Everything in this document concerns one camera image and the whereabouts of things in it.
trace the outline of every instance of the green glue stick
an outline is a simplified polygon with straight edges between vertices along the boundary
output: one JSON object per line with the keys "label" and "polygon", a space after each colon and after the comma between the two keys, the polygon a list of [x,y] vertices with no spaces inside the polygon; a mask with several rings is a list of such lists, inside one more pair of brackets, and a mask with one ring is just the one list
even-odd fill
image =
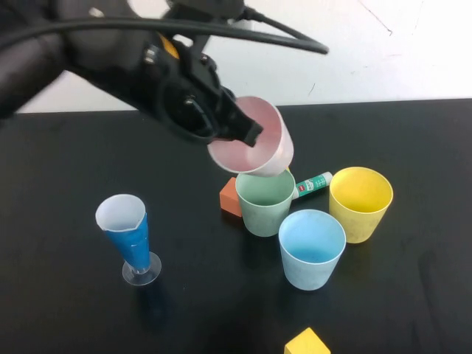
{"label": "green glue stick", "polygon": [[295,186],[293,199],[300,198],[316,190],[329,186],[332,179],[333,175],[329,172],[325,172],[317,177],[309,178],[306,181],[298,183]]}

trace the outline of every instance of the blue cup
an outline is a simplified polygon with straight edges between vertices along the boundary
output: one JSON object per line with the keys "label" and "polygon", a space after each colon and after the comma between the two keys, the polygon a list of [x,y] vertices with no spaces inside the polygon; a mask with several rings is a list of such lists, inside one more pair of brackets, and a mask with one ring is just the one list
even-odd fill
{"label": "blue cup", "polygon": [[129,194],[113,195],[101,203],[95,218],[125,259],[122,271],[127,282],[145,285],[159,275],[161,262],[149,252],[148,215],[141,199]]}
{"label": "blue cup", "polygon": [[308,209],[282,222],[279,242],[287,280],[298,289],[311,291],[330,279],[346,247],[346,233],[331,215]]}

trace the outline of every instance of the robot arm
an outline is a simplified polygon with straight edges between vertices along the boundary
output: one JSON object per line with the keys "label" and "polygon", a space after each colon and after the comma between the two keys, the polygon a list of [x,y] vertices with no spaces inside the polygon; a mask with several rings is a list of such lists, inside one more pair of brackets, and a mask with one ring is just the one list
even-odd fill
{"label": "robot arm", "polygon": [[[202,24],[264,20],[245,7],[243,0],[172,3],[166,19]],[[84,18],[138,15],[127,0],[1,0],[0,37],[36,25]],[[202,52],[209,36],[188,35],[193,44],[187,47],[175,41],[174,35],[137,29],[77,30],[8,47],[0,52],[0,118],[11,115],[68,70],[186,139],[206,144],[237,139],[254,146],[262,127],[236,106],[234,95],[221,85],[215,62]]]}

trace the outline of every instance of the label on glue stick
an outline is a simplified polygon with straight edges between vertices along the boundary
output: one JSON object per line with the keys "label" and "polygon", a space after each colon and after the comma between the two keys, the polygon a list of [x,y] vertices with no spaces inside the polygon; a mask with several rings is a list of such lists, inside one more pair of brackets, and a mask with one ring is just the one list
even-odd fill
{"label": "label on glue stick", "polygon": [[307,195],[308,193],[314,192],[315,190],[320,190],[327,186],[326,178],[323,175],[317,177],[309,178],[306,181],[300,182],[296,185],[298,194],[300,197]]}

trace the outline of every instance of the green cup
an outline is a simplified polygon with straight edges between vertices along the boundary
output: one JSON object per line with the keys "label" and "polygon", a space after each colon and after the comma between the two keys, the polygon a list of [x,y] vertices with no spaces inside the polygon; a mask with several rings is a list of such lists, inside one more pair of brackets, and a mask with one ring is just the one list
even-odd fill
{"label": "green cup", "polygon": [[240,174],[236,192],[246,228],[261,237],[274,236],[288,215],[295,178],[288,171],[275,177]]}

